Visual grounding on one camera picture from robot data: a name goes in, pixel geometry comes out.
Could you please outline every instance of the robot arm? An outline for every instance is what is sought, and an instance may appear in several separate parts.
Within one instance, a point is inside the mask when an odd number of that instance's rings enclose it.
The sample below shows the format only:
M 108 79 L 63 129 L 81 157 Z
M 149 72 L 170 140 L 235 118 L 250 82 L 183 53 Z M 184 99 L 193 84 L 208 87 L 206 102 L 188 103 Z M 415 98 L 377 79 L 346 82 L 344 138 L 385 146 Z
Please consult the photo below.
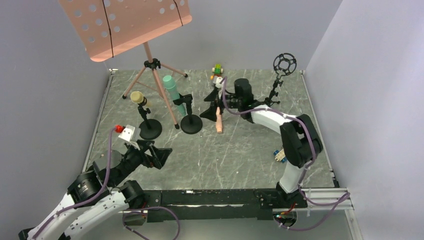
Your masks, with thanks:
M 230 109 L 237 109 L 240 113 L 243 113 L 240 114 L 243 119 L 254 124 L 263 125 L 280 134 L 287 163 L 276 189 L 281 192 L 283 201 L 293 202 L 295 198 L 299 197 L 298 186 L 304 177 L 305 165 L 312 159 L 311 147 L 304 130 L 297 121 L 293 121 L 293 118 L 303 122 L 306 126 L 315 152 L 320 153 L 323 150 L 323 145 L 311 118 L 305 114 L 296 117 L 294 115 L 278 114 L 274 109 L 271 110 L 270 105 L 278 103 L 272 101 L 271 98 L 277 95 L 275 88 L 282 83 L 279 78 L 274 82 L 270 97 L 265 98 L 264 101 L 254 99 L 252 86 L 249 84 L 249 80 L 245 78 L 239 78 L 234 81 L 235 93 L 223 92 L 222 82 L 223 79 L 221 77 L 216 79 L 213 91 L 204 99 L 206 102 L 213 101 L 211 102 L 211 107 L 200 116 L 216 121 L 216 118 L 211 113 L 215 111 L 216 107 L 224 106 L 224 101 L 226 101 L 225 103 Z
M 135 127 L 127 125 L 125 128 L 117 126 L 119 138 L 127 142 L 127 151 L 120 154 L 118 151 L 111 152 L 111 164 L 108 187 L 116 187 L 138 166 L 161 169 L 171 148 L 156 148 L 154 141 L 136 140 Z M 20 240 L 69 240 L 79 239 L 90 229 L 102 223 L 110 216 L 129 208 L 141 207 L 145 202 L 145 195 L 140 185 L 134 181 L 126 181 L 119 191 L 113 194 L 106 188 L 92 202 L 77 208 L 71 208 L 56 216 L 56 213 L 64 208 L 82 203 L 102 188 L 106 175 L 107 154 L 93 162 L 93 166 L 87 172 L 83 172 L 68 187 L 67 193 L 57 207 L 36 227 L 22 230 L 18 236 Z

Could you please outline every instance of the black bracket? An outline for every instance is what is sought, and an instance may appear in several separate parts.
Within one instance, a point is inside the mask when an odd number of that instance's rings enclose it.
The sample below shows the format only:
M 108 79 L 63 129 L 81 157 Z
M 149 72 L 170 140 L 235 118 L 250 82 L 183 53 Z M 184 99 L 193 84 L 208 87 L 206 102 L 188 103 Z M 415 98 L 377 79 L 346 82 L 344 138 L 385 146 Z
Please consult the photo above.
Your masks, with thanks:
M 152 62 L 149 62 L 148 60 L 144 61 L 144 66 L 149 69 L 156 69 L 158 67 L 161 68 L 161 62 L 157 58 L 153 58 Z
M 289 208 L 293 203 L 296 203 L 295 208 L 298 209 L 308 207 L 308 203 L 303 199 L 299 190 L 286 193 L 279 183 L 276 184 L 275 189 L 258 189 L 254 193 L 261 209 L 285 209 Z
M 145 208 L 148 207 L 159 207 L 162 205 L 162 191 L 150 190 L 146 192 L 145 197 Z
M 130 209 L 140 206 L 145 202 L 143 189 L 136 180 L 126 181 L 123 186 L 119 187 L 119 190 L 124 195 Z
M 296 118 L 306 126 L 312 140 L 315 154 L 318 155 L 322 152 L 324 147 L 311 118 L 306 114 L 302 114 Z M 311 146 L 308 143 L 304 129 L 296 121 L 285 122 L 279 129 L 287 160 L 290 164 L 302 168 L 312 159 Z
M 192 102 L 193 102 L 193 96 L 191 94 L 187 94 L 187 95 L 180 94 L 178 99 L 173 100 L 173 104 L 175 105 L 179 106 L 181 104 L 185 104 L 188 115 L 191 115 L 193 113 Z

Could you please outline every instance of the scratch mark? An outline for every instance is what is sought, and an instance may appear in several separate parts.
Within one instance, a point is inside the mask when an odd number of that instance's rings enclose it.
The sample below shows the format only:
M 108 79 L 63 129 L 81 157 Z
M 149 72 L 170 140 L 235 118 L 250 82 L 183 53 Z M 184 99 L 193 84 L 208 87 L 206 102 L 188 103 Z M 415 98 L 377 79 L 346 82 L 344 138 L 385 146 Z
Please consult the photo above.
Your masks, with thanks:
M 223 188 L 223 179 L 220 176 L 220 172 L 218 171 L 218 163 L 216 161 L 215 161 L 215 165 L 216 165 L 216 175 L 218 176 L 219 185 L 221 186 L 221 188 Z
M 133 77 L 134 77 L 134 74 L 135 74 L 135 73 L 136 73 L 136 70 L 134 70 L 134 71 L 132 72 L 131 76 L 130 76 L 127 80 L 122 81 L 121 83 L 119 83 L 119 84 L 117 84 L 117 85 L 110 86 L 110 88 L 111 88 L 111 89 L 113 89 L 113 88 L 118 87 L 118 86 L 119 86 L 119 85 L 121 85 L 121 84 L 128 83 L 130 80 L 133 80 Z
M 249 171 L 247 171 L 247 176 L 246 176 L 246 179 L 244 180 L 244 183 L 243 183 L 243 189 L 244 188 L 246 188 L 246 184 L 248 183 L 248 179 L 249 179 L 249 173 L 251 172 L 251 170 L 249 169 Z
M 243 164 L 245 164 L 245 162 L 242 162 L 236 169 L 234 169 L 229 176 L 231 176 L 235 171 L 239 170 L 239 168 L 241 168 L 243 166 Z
M 198 144 L 198 146 L 199 146 L 199 149 L 198 149 L 199 157 L 198 157 L 197 166 L 200 168 L 200 143 Z
M 191 96 L 193 97 L 193 100 L 192 100 L 192 104 L 193 104 L 193 107 L 196 107 L 196 104 L 195 104 L 195 96 L 194 96 L 194 92 L 193 91 L 191 91 Z
M 132 75 L 129 77 L 129 79 L 131 79 L 133 76 L 134 76 L 134 73 L 135 73 L 136 71 L 133 71 L 132 72 Z M 117 102 L 119 101 L 121 99 L 121 96 L 119 96 L 118 97 L 118 99 L 115 101 L 115 103 L 112 105 L 112 107 L 109 109 L 109 111 L 106 113 L 106 115 L 103 117 L 103 119 L 102 120 L 100 120 L 100 123 L 99 124 L 101 124 L 101 123 L 103 123 L 103 121 L 108 117 L 108 115 L 111 113 L 111 111 L 112 111 L 112 109 L 114 109 L 114 107 L 116 106 L 116 104 L 117 104 Z
M 225 158 L 227 156 L 228 148 L 230 147 L 231 139 L 233 139 L 234 133 L 236 132 L 236 128 L 237 128 L 237 124 L 239 124 L 239 120 L 240 120 L 240 117 L 237 118 L 237 123 L 235 124 L 235 127 L 234 127 L 234 130 L 232 131 L 231 137 L 229 138 L 229 141 L 228 141 L 228 144 L 226 146 L 225 153 L 224 153 L 224 157 L 222 158 L 222 162 L 221 162 L 221 164 L 219 166 L 222 166 L 223 163 L 224 163 L 224 161 L 225 161 Z
M 307 178 L 305 178 L 304 180 L 303 180 L 303 184 L 307 184 L 307 183 L 309 183 L 309 180 L 311 179 L 311 177 L 314 175 L 314 174 L 316 174 L 316 173 L 319 173 L 319 172 L 321 172 L 323 170 L 323 168 L 322 167 L 320 167 L 320 168 L 318 168 L 317 170 L 315 170 L 315 171 L 313 171 Z
M 164 146 L 167 144 L 167 143 L 169 143 L 170 142 L 170 140 L 171 140 L 171 131 L 173 130 L 173 128 L 171 128 L 169 131 L 168 131 L 168 140 L 166 140 L 166 142 L 165 142 L 165 144 L 164 144 Z

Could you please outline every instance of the tripod stand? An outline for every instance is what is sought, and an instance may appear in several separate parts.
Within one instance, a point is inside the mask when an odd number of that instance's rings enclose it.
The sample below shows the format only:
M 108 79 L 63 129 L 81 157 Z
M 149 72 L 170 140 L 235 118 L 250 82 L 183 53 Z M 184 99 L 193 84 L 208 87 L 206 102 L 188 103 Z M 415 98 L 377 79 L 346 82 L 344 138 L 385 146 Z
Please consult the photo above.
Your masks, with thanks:
M 126 99 L 127 98 L 128 93 L 131 91 L 131 89 L 134 87 L 134 85 L 136 83 L 141 84 L 141 85 L 143 85 L 143 86 L 145 86 L 145 87 L 147 87 L 149 89 L 152 89 L 152 90 L 156 91 L 159 94 L 159 96 L 165 101 L 166 107 L 168 108 L 168 111 L 171 114 L 171 117 L 172 117 L 172 120 L 173 120 L 173 123 L 174 123 L 175 128 L 176 129 L 179 129 L 180 127 L 179 127 L 179 125 L 177 123 L 177 119 L 175 118 L 175 115 L 172 112 L 172 108 L 171 108 L 170 102 L 168 101 L 168 98 L 167 98 L 167 96 L 165 94 L 164 86 L 162 85 L 162 81 L 159 78 L 158 71 L 156 70 L 156 68 L 159 68 L 160 69 L 161 66 L 163 66 L 164 68 L 167 68 L 167 69 L 171 70 L 172 71 L 172 75 L 174 73 L 178 73 L 178 74 L 183 75 L 186 78 L 189 75 L 187 73 L 184 73 L 184 72 L 182 72 L 180 70 L 177 70 L 177 69 L 175 69 L 175 68 L 173 68 L 171 66 L 168 66 L 168 65 L 165 65 L 165 64 L 161 63 L 156 58 L 152 58 L 152 53 L 150 52 L 150 47 L 149 47 L 148 42 L 143 43 L 143 46 L 144 46 L 144 50 L 145 50 L 146 55 L 147 55 L 147 61 L 144 62 L 144 67 L 140 70 L 140 72 L 137 74 L 137 76 L 135 76 L 134 80 L 132 80 L 131 84 L 125 90 L 125 92 L 122 95 L 122 98 L 123 99 Z M 154 78 L 154 82 L 156 83 L 156 89 L 138 81 L 139 78 L 140 78 L 140 76 L 146 70 L 146 68 L 151 69 L 151 72 L 152 72 L 153 78 Z

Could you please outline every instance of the small figure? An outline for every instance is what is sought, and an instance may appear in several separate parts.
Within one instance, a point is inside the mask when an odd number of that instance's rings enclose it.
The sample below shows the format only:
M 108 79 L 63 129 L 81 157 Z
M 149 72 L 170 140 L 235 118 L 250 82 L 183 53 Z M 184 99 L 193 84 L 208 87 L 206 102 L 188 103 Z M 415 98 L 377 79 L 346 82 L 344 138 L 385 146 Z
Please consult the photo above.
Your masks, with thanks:
M 284 149 L 281 149 L 281 151 L 275 150 L 273 153 L 275 156 L 275 161 L 285 163 L 287 161 L 286 154 L 284 153 Z
M 212 67 L 213 75 L 210 76 L 210 80 L 214 80 L 214 78 L 221 77 L 221 74 L 224 72 L 224 69 L 221 68 L 221 64 L 215 64 L 215 67 Z

